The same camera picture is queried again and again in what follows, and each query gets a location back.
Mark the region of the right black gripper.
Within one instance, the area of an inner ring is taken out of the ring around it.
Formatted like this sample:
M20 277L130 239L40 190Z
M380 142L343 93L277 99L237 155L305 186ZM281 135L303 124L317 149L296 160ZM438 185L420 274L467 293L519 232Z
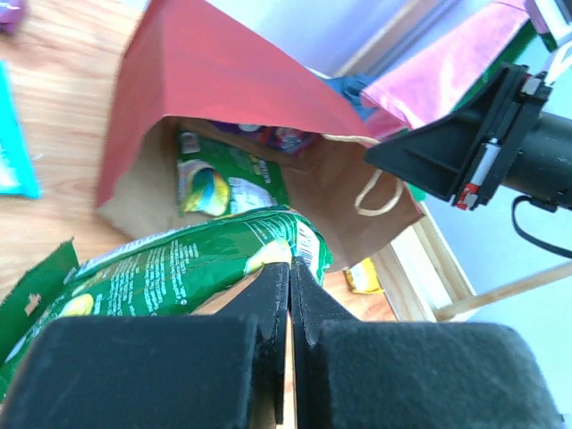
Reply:
M571 207L571 121L544 112L545 73L505 63L464 105L369 148L365 161L474 210L505 186L547 210Z

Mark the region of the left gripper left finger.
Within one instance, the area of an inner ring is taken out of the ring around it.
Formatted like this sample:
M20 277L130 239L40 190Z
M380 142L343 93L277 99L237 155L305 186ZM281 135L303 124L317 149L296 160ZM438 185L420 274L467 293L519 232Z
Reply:
M4 428L274 428L283 420L290 268L262 268L211 315L50 323L7 393Z

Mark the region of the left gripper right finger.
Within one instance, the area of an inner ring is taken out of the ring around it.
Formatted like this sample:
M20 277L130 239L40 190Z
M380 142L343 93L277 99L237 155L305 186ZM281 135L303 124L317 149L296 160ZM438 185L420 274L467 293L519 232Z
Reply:
M500 324L363 322L290 271L300 428L561 428L536 358Z

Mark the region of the red brown paper bag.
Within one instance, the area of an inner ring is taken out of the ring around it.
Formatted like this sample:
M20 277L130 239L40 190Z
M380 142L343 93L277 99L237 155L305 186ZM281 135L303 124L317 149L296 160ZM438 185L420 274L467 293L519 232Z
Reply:
M370 257L421 218L408 187L365 162L374 139L350 104L270 42L204 1L153 1L125 50L96 193L134 238L191 225L177 205L178 147L238 176L247 197L283 177L333 268Z

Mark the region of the yellow snack packet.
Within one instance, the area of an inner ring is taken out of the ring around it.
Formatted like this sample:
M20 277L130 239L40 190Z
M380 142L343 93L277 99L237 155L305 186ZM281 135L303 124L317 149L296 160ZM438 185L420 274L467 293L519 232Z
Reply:
M362 295L383 293L374 262L370 257L344 270L343 273L350 292Z

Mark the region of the purple snack packet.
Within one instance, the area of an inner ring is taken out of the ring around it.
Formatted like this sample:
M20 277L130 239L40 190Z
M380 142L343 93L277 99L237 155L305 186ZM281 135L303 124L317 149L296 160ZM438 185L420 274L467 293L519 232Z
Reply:
M19 27L26 12L25 0L1 0L0 22L1 31L12 35Z
M312 132L289 127L211 121L218 130L253 140L289 155L298 155L317 140Z

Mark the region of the green snack packet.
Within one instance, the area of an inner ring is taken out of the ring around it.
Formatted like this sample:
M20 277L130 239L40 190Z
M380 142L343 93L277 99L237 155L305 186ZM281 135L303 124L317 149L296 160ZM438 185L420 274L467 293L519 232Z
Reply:
M281 167L241 148L178 129L178 208L211 217L288 205Z
M134 240L79 263L65 241L1 303L1 392L57 318L186 315L270 263L300 257L322 282L334 258L320 231L288 206L230 214Z

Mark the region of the teal snack packet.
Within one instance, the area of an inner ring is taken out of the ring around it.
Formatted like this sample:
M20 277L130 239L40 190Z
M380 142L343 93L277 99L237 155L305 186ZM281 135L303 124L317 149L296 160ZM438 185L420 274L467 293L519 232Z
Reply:
M1 62L1 195L30 199L41 196L4 61Z

